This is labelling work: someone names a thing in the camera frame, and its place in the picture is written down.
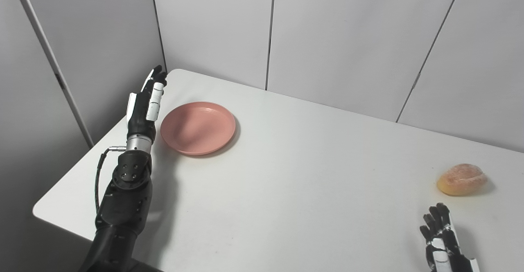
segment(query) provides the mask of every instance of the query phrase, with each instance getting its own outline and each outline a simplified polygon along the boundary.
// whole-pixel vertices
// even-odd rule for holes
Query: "white partition wall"
[[[268,90],[395,121],[452,0],[275,0]]]
[[[264,89],[271,0],[155,0],[165,61]]]
[[[0,79],[0,270],[68,270],[75,255],[32,207],[88,145],[20,0],[0,0]]]
[[[456,0],[400,123],[524,151],[524,0]]]
[[[163,65],[154,0],[30,0],[96,142]]]

